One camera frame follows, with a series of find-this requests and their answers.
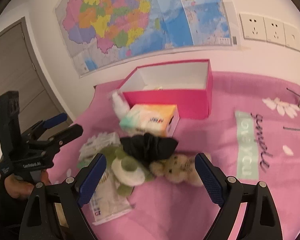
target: door frame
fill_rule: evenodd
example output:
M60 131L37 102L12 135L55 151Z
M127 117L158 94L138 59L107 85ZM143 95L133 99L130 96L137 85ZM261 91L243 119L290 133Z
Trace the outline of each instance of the door frame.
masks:
M26 24L26 18L22 17L21 19L19 19L18 21L14 22L13 24L9 25L8 27L6 27L4 30L2 30L0 32L0 37L2 35L4 35L8 30L10 30L11 28L17 26L18 24L20 24L21 26L21 30L24 36L24 40L25 40L25 44L26 44L26 48L30 57L30 60L35 68L35 71L38 75L38 78L42 84L42 86L44 87L44 89L46 90L48 96L50 97L51 101L53 102L53 104L55 105L55 107L61 112L61 113L65 113L66 111L64 110L64 108L62 107L62 105L60 104L59 100L57 99L56 95L54 94L52 88L50 87L42 69L41 66L38 62L37 56L34 52L31 40L30 40L30 36L28 33L28 28L27 28L27 24ZM67 122L69 124L71 124L71 119L68 116L68 120Z

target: screw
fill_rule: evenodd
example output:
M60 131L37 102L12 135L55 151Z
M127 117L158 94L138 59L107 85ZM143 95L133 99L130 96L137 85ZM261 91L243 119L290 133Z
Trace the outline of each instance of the screw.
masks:
M42 186L43 186L43 183L42 183L42 182L38 182L38 183L35 185L36 188L41 188Z
M259 182L259 185L260 185L261 187L266 187L266 186L267 186L267 184L266 184L264 181L260 181L260 182Z
M237 180L235 179L235 177L229 177L228 181L231 183L235 183Z
M68 177L68 178L66 178L66 183L70 184L72 182L74 182L74 177Z

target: open box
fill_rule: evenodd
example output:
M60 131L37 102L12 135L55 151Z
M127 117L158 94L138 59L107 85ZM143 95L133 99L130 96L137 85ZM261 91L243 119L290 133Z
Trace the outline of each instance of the open box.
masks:
M129 103L177 105L180 118L205 119L211 112L210 60L163 62L135 68L118 88Z

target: white bottle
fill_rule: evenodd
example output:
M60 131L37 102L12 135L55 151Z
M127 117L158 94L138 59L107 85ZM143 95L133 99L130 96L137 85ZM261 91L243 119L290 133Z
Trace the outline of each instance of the white bottle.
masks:
M122 120L122 118L124 118L130 111L129 104L126 100L122 99L117 91L114 91L112 93L112 107L119 120Z

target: stuffed animal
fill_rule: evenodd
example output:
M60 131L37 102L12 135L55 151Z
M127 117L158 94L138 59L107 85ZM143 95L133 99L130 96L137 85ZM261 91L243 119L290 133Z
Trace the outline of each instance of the stuffed animal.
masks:
M133 188L154 179L153 174L135 158L129 156L122 146L107 146L102 153L107 160L107 168L111 169L120 183L117 192L120 196L130 196Z
M150 171L157 177L165 176L172 183L187 182L201 187L203 183L194 167L195 156L173 154L168 160L156 161L150 164Z

